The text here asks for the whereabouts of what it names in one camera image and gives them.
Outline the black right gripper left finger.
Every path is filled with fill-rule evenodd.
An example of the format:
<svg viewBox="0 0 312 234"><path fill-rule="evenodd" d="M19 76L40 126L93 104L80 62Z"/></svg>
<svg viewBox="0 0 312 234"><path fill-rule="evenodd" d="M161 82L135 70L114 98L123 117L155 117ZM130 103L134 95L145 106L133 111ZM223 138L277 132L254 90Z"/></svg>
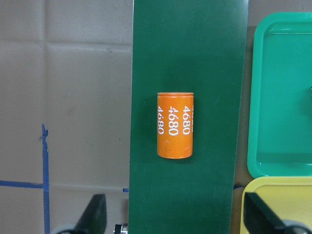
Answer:
<svg viewBox="0 0 312 234"><path fill-rule="evenodd" d="M103 234L107 225L105 194L93 195L73 231L75 234Z"/></svg>

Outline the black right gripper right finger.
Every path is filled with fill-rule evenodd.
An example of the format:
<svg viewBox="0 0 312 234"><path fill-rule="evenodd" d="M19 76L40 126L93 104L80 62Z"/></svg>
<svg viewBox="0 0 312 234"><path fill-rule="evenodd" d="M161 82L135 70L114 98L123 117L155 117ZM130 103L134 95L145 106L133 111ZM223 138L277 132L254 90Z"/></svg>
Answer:
<svg viewBox="0 0 312 234"><path fill-rule="evenodd" d="M284 222L257 194L244 195L243 222L250 234L283 234Z"/></svg>

